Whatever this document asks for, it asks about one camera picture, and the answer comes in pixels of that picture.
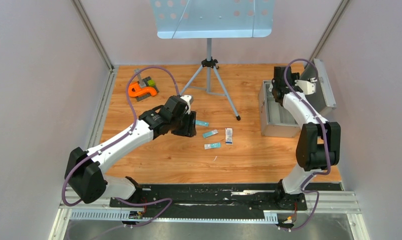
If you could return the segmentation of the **blue white sachet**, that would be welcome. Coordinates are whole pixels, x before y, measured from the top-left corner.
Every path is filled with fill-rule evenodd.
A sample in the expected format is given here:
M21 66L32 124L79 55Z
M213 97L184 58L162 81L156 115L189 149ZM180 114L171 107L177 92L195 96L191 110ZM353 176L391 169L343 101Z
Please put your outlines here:
M216 142L216 143L207 143L204 145L204 149L205 150L209 150L209 149L218 149L221 148L221 143L220 142Z
M216 135L216 134L218 134L218 133L219 133L218 130L217 130L217 129L214 129L214 130L211 130L211 131L208 131L208 132L203 133L203 134L202 134L202 137L203 137L203 138L208 138L208 137L214 136L214 135Z

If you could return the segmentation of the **small white blue box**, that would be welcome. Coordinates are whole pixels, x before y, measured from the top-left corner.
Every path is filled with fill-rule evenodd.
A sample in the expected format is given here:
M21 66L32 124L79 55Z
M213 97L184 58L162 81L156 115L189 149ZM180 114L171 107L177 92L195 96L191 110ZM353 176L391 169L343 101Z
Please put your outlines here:
M233 144L233 129L225 128L225 144L232 145Z

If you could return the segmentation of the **grey plastic tray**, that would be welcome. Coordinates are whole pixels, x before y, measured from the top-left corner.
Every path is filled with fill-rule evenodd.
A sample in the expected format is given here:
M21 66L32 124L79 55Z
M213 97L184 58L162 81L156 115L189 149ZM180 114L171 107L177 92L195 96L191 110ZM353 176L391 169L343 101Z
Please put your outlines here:
M278 102L275 102L272 93L268 89L265 91L265 93L267 100L268 121L271 124L294 125L297 127L298 123L290 112Z

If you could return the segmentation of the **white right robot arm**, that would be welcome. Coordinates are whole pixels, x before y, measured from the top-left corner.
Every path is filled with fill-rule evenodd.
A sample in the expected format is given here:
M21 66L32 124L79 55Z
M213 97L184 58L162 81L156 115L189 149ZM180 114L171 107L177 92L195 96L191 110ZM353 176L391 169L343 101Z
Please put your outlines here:
M329 175L331 167L339 162L341 126L324 118L307 100L316 93L316 78L301 80L290 66L273 69L271 93L274 101L287 110L300 127L296 146L296 165L282 179L282 190L274 195L275 204L287 209L295 201L294 195L317 175Z

